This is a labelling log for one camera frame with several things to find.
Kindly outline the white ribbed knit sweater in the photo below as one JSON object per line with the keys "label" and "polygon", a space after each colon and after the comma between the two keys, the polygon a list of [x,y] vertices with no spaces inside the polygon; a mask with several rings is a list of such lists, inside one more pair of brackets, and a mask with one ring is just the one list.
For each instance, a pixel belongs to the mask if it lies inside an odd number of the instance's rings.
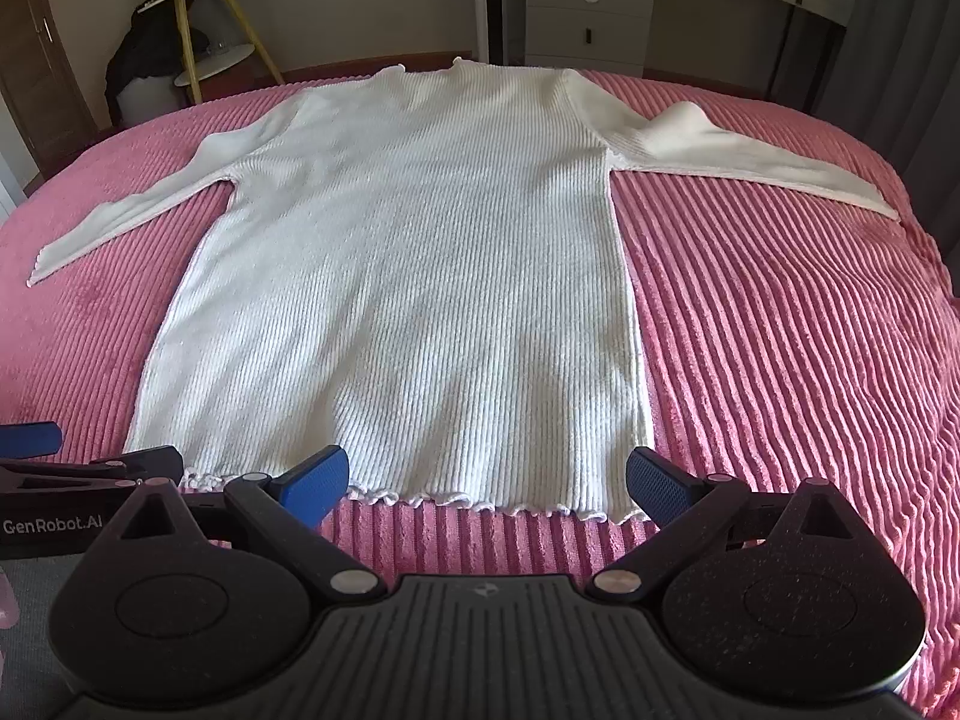
{"label": "white ribbed knit sweater", "polygon": [[692,103],[643,117],[577,71],[462,60],[302,89],[208,135],[29,277],[229,184],[149,350],[130,447],[176,445],[220,483],[335,444],[359,499],[622,522],[652,426],[617,171],[887,211],[861,177]]}

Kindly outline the white round pouf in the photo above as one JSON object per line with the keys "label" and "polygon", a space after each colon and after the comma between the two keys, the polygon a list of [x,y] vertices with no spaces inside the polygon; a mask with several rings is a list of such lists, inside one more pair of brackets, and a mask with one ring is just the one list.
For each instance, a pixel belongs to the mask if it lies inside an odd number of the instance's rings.
{"label": "white round pouf", "polygon": [[184,107],[182,93],[172,76],[135,78],[117,94],[121,124],[135,127]]}

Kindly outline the brown wooden door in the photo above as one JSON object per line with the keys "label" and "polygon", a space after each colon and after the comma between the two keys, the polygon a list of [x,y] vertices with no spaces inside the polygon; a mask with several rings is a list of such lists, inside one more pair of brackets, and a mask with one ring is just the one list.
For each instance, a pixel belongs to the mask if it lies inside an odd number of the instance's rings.
{"label": "brown wooden door", "polygon": [[2,0],[2,94],[44,179],[96,142],[49,0]]}

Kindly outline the black garment on stand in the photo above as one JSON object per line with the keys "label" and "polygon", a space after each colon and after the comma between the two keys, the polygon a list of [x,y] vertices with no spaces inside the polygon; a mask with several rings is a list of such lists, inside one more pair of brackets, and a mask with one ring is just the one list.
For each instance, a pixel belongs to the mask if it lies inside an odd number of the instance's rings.
{"label": "black garment on stand", "polygon": [[124,123],[119,94],[133,80],[176,75],[183,68],[184,49],[176,7],[156,5],[143,13],[133,10],[130,28],[107,62],[104,75],[104,99],[110,125],[119,128]]}

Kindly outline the yellow legged round shelf stand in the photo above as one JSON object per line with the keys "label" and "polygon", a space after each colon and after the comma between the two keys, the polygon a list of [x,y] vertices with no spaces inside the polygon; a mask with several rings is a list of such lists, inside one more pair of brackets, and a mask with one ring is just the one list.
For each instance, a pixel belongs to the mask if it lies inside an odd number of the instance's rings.
{"label": "yellow legged round shelf stand", "polygon": [[182,47],[190,104],[203,101],[202,83],[256,59],[275,85],[285,78],[239,0],[146,0],[137,15],[169,8]]}

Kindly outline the grey curtain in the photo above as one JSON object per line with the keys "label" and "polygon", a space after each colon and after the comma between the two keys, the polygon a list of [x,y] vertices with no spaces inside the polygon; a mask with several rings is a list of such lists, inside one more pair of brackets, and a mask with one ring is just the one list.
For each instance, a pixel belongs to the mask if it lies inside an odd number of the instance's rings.
{"label": "grey curtain", "polygon": [[958,0],[857,0],[815,114],[895,167],[958,265]]}

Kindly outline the grey bedside drawer cabinet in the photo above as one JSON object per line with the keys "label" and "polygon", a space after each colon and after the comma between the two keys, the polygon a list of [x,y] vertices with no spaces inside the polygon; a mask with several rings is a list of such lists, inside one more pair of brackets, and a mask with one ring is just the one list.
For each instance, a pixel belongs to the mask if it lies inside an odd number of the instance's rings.
{"label": "grey bedside drawer cabinet", "polygon": [[524,64],[641,76],[656,0],[526,0]]}

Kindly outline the pink corduroy bed cover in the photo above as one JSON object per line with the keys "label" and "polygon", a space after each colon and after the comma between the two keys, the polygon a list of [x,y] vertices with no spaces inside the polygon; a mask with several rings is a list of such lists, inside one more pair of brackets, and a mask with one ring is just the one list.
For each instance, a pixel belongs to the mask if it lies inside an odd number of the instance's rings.
{"label": "pink corduroy bed cover", "polygon": [[[619,172],[612,197],[638,298],[656,447],[692,473],[786,491],[836,484],[921,596],[928,637],[903,692],[958,712],[958,304],[895,169],[776,104],[602,73],[643,117],[679,101],[724,128],[855,172],[893,218],[732,182]],[[200,140],[280,104],[257,89],[104,140],[2,227],[2,416],[62,427],[66,461],[122,450],[146,353],[228,200],[213,187],[29,288],[37,250],[93,206],[182,167]]]}

